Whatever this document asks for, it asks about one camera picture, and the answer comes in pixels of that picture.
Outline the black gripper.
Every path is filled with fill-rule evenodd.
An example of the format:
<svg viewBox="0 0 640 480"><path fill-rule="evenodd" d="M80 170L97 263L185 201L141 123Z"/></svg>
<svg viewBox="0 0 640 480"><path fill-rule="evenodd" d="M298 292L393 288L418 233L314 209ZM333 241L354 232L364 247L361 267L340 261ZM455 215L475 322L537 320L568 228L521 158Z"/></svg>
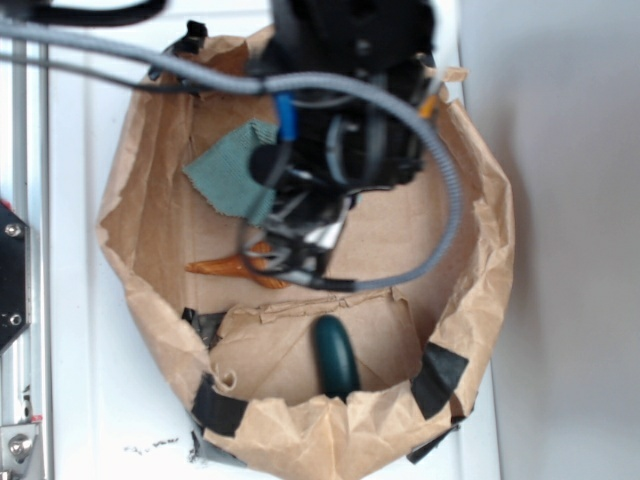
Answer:
<svg viewBox="0 0 640 480"><path fill-rule="evenodd" d="M423 167L422 139L380 102L392 95L386 75L367 86L334 76L311 85L293 74L273 91L278 139L256 148L249 172L261 192L247 211L259 230L239 235L250 274L314 290L372 290L421 275L422 266L371 280L326 271L361 194L388 191Z"/></svg>

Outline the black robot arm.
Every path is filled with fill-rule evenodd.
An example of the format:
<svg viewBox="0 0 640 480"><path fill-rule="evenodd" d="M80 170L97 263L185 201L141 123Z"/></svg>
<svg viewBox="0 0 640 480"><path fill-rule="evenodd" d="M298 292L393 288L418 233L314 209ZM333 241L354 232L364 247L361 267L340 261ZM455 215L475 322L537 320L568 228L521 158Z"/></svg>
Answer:
<svg viewBox="0 0 640 480"><path fill-rule="evenodd" d="M426 1L276 1L274 32L248 67L272 83L277 141L249 159L274 197L261 235L245 239L252 271L314 290L356 292L383 280L326 271L361 193L411 182L424 165L411 113L429 87L434 12Z"/></svg>

